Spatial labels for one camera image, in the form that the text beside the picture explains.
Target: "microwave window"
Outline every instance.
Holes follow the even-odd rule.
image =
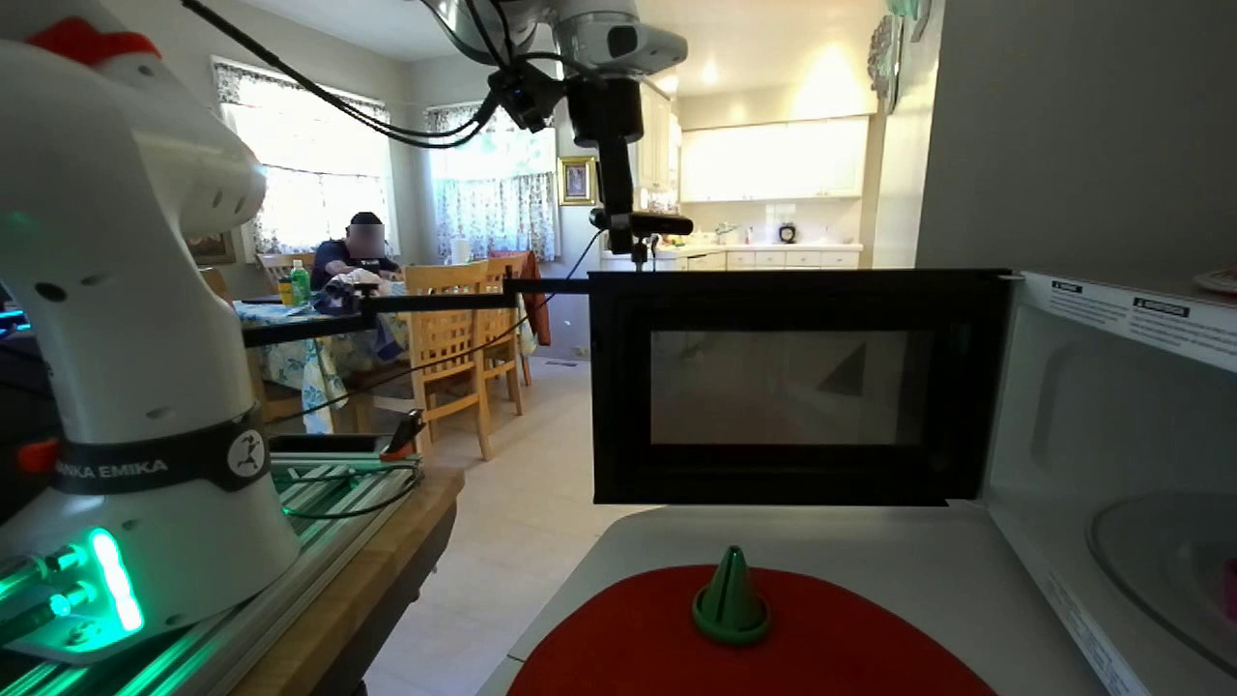
[[[926,334],[648,338],[652,445],[924,445]]]

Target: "green cone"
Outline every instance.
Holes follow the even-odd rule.
[[[746,556],[740,547],[725,551],[725,561],[710,572],[707,587],[692,605],[696,627],[721,647],[754,647],[768,636],[768,612],[759,601]]]

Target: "black cable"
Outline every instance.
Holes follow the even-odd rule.
[[[469,0],[469,16],[470,16],[470,25],[475,25],[481,40],[488,43],[492,59],[496,59],[500,66],[511,66],[511,61],[514,61],[514,53],[506,53],[506,59],[500,53],[500,48],[496,48],[496,40],[492,40],[488,25],[481,21],[475,0]]]
[[[289,61],[281,61],[274,50],[265,50],[258,40],[251,40],[249,30],[238,30],[236,25],[227,25],[224,16],[218,16],[213,9],[205,9],[200,0],[182,0],[194,16],[200,16],[207,26],[218,26],[220,35],[227,35],[233,43],[238,43],[245,50],[251,50],[256,59],[263,59],[265,66],[274,66],[278,72],[285,72],[289,81],[298,81],[305,94],[312,94],[318,101],[331,105],[336,114],[353,115],[357,123],[395,138],[395,142],[410,142],[410,148],[426,148],[426,152],[447,152],[447,148],[464,148],[470,142],[482,123],[496,115],[500,96],[492,94],[470,121],[447,129],[447,133],[414,133],[414,129],[395,129],[386,121],[374,121],[370,114],[347,105],[343,96],[322,88],[312,79],[305,79],[303,70],[295,70]]]
[[[506,9],[501,0],[492,0],[500,25],[501,25],[501,48],[506,48],[506,59],[514,61],[514,40],[511,40],[511,21],[506,21]]]

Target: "white cabinet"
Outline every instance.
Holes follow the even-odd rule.
[[[680,270],[725,270],[725,251],[696,251],[680,258]]]
[[[725,270],[854,270],[858,249],[729,249]]]
[[[863,196],[867,115],[684,133],[684,200]]]

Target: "window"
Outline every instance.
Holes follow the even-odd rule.
[[[381,137],[265,70],[218,61],[218,88],[224,123],[258,155],[265,174],[265,200],[256,217],[263,255],[312,251],[339,235],[357,209],[370,209],[395,230],[392,142]],[[339,96],[392,121],[381,101]]]
[[[430,129],[464,123],[475,105],[434,107]],[[558,258],[553,224],[553,129],[522,133],[496,121],[469,142],[430,155],[434,178],[434,258],[469,262],[492,251],[537,251]]]

